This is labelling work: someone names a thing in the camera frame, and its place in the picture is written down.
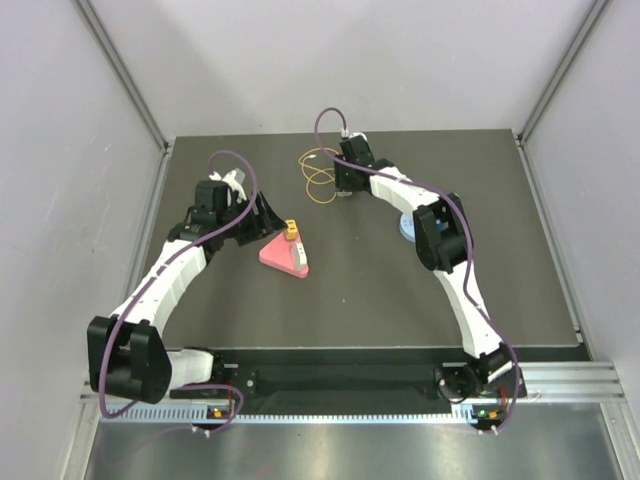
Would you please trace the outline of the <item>yellow cube plug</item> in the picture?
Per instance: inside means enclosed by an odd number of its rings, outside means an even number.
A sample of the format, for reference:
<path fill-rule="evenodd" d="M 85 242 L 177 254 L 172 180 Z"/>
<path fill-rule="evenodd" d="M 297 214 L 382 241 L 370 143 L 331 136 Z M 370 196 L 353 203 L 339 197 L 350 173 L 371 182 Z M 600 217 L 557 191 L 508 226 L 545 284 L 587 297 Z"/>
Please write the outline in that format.
<path fill-rule="evenodd" d="M 287 219 L 285 221 L 286 229 L 284 230 L 284 238 L 288 242 L 295 242 L 299 237 L 299 229 L 297 222 L 294 219 Z"/>

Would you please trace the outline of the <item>pink triangular power strip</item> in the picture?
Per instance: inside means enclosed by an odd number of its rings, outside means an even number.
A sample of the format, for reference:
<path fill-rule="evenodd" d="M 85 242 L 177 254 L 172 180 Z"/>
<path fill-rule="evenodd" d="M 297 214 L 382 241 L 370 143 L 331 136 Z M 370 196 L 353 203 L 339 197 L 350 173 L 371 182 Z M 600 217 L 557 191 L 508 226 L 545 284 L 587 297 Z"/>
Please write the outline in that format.
<path fill-rule="evenodd" d="M 288 242 L 284 238 L 284 233 L 279 233 L 259 251 L 259 261 L 264 265 L 294 277 L 306 278 L 310 270 L 309 263 L 302 271 L 296 271 L 294 267 L 292 247 L 296 242 L 302 242 L 300 235 L 295 242 Z"/>

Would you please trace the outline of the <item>white charger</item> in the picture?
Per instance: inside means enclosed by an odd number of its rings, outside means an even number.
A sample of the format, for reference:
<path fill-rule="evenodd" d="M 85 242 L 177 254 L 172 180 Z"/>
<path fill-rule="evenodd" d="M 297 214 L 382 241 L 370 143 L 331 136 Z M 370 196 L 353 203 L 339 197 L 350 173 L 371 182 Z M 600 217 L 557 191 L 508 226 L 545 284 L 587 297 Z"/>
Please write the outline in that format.
<path fill-rule="evenodd" d="M 308 266 L 308 259 L 302 242 L 296 242 L 293 245 L 292 259 L 296 271 L 302 271 Z"/>

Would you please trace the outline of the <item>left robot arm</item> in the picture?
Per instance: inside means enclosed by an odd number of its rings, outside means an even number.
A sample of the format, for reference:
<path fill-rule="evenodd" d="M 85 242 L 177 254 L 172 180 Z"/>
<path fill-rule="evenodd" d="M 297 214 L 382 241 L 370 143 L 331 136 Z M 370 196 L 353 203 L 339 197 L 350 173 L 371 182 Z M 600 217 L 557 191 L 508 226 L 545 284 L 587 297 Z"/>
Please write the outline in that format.
<path fill-rule="evenodd" d="M 189 285 L 227 240 L 243 246 L 284 230 L 262 193 L 247 195 L 229 176 L 199 182 L 184 220 L 132 295 L 87 328 L 89 382 L 101 396 L 156 404 L 194 385 L 205 396 L 226 387 L 219 357 L 204 348 L 169 351 L 162 333 Z"/>

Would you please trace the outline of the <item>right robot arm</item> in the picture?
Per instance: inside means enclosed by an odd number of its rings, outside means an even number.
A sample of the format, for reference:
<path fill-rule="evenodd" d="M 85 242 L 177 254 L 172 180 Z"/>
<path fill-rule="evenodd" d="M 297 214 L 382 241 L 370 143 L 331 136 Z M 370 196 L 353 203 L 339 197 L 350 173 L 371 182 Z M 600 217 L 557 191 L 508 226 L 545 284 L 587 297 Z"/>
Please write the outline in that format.
<path fill-rule="evenodd" d="M 491 324 L 477 284 L 473 239 L 460 198 L 422 188 L 386 159 L 377 159 L 364 134 L 341 132 L 334 160 L 340 193 L 367 192 L 409 216 L 421 264 L 445 290 L 458 323 L 467 363 L 436 374 L 441 395 L 452 402 L 487 396 L 514 366 L 512 352 Z"/>

